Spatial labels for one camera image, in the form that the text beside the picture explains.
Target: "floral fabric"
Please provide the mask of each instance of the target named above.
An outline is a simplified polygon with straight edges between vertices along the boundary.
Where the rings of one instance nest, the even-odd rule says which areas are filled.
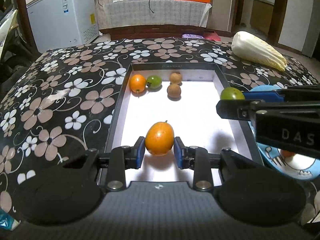
[[[231,44],[204,39],[139,39],[49,50],[0,102],[0,208],[16,217],[12,194],[26,179],[89,148],[104,152],[131,63],[214,62],[230,85],[317,84],[296,59],[285,72],[241,60]]]

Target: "chest freezer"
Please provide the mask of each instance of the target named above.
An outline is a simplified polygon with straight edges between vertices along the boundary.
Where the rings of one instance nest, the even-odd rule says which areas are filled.
[[[33,0],[27,11],[41,53],[87,44],[99,36],[94,0]]]

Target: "round fruit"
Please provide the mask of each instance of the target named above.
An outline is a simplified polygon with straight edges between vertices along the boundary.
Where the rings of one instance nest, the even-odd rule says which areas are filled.
[[[171,125],[165,122],[157,122],[149,129],[145,146],[148,152],[155,156],[167,154],[173,146],[174,132]]]
[[[281,154],[282,157],[292,157],[292,156],[296,155],[295,153],[289,152],[289,151],[286,151],[286,150],[281,150],[280,154]]]
[[[244,100],[244,95],[239,89],[227,87],[224,90],[222,90],[220,95],[220,100],[235,100],[235,99]]]
[[[161,86],[162,79],[159,76],[150,76],[147,78],[147,87],[157,89]]]
[[[146,88],[146,79],[140,74],[132,76],[129,83],[130,89],[135,93],[141,93]]]
[[[181,88],[177,84],[171,84],[167,88],[167,93],[171,98],[179,98],[181,95]]]
[[[172,74],[170,75],[169,80],[170,80],[170,82],[171,82],[172,84],[177,84],[177,85],[179,85],[179,84],[181,84],[181,82],[182,82],[182,76],[181,76],[180,73],[172,73]]]

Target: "blue bowl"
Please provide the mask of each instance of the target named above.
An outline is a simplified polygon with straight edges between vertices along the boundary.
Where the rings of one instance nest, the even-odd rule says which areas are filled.
[[[271,91],[277,90],[276,86],[257,86],[251,91]],[[254,133],[253,126],[249,122],[251,130]],[[279,172],[295,179],[309,180],[314,179],[320,175],[320,160],[296,154],[292,157],[282,157],[280,149],[271,147],[262,143],[257,143],[259,151],[263,156],[265,162]]]

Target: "wooden cabinet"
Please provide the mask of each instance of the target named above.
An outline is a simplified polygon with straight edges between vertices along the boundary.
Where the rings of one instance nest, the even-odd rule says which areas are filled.
[[[100,30],[103,34],[109,33],[111,40],[119,39],[151,39],[151,38],[166,38],[166,37],[181,37],[183,34],[203,35],[205,28],[196,26],[184,25],[138,25],[118,27],[112,29]]]
[[[253,0],[250,25],[268,35],[273,13],[273,4],[266,0]]]

